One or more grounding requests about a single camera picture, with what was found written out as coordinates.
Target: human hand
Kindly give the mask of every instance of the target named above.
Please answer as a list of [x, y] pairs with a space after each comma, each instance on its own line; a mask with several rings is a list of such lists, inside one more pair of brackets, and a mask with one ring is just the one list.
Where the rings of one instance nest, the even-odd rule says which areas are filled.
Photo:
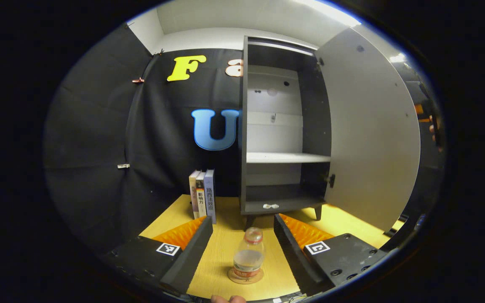
[[219, 295], [213, 295], [211, 297], [211, 303], [246, 303], [246, 299], [240, 295], [232, 295], [229, 301], [227, 301]]
[[[433, 117], [431, 115], [429, 116], [429, 122], [433, 123]], [[439, 129], [439, 119], [437, 119], [437, 129]], [[432, 134], [435, 134], [435, 129], [433, 127], [433, 124], [431, 124], [429, 126], [429, 132], [432, 133]], [[439, 146], [438, 148], [439, 148], [439, 152], [442, 152], [442, 150], [443, 150], [442, 147]]]

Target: book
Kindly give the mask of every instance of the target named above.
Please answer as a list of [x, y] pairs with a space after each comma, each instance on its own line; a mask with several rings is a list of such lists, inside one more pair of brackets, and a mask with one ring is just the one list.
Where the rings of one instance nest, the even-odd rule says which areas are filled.
[[189, 177], [190, 182], [190, 199], [192, 201], [192, 212], [194, 212], [194, 219], [200, 217], [200, 211], [198, 209], [198, 197], [196, 195], [196, 177], [200, 174], [200, 170], [195, 170]]
[[207, 206], [205, 204], [205, 185], [203, 179], [205, 177], [204, 172], [196, 177], [196, 197], [198, 201], [198, 211], [200, 212], [200, 217], [207, 215]]
[[208, 169], [203, 179], [205, 185], [205, 203], [207, 215], [212, 218], [212, 224], [216, 224], [216, 206], [214, 205], [214, 169]]

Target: finger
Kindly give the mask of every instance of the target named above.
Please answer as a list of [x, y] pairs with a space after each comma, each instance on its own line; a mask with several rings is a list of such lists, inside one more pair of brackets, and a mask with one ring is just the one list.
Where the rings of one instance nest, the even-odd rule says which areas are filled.
[[212, 295], [211, 303], [229, 303], [229, 301], [227, 301], [226, 299], [222, 298], [219, 295]]
[[229, 298], [230, 303], [246, 303], [246, 299], [240, 295], [233, 295]]

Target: coaster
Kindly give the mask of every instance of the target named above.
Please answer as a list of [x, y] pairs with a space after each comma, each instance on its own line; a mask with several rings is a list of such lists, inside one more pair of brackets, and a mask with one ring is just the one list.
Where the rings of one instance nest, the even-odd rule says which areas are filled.
[[233, 272], [233, 267], [227, 271], [227, 276], [230, 280], [238, 284], [253, 284], [258, 282], [263, 278], [263, 268], [259, 269], [258, 274], [252, 276], [251, 278], [240, 278]]

